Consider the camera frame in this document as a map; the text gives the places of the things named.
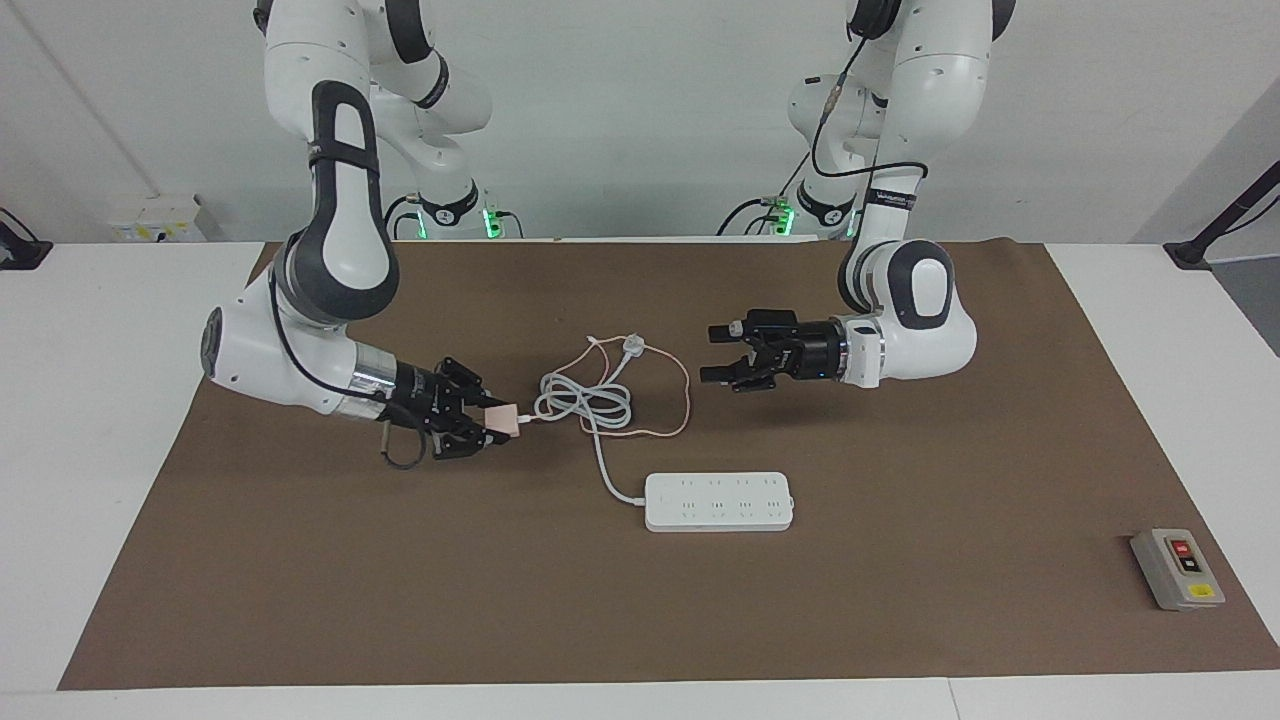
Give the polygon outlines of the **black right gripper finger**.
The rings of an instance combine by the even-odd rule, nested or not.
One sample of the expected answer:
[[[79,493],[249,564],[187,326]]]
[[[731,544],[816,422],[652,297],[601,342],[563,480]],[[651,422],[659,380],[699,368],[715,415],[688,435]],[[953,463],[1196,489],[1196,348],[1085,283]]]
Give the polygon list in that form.
[[[456,377],[454,396],[466,407],[489,409],[509,405],[509,401],[498,398],[488,388],[485,388],[483,379],[479,375]]]
[[[472,457],[492,446],[511,441],[499,430],[436,432],[431,434],[431,459],[436,461]]]

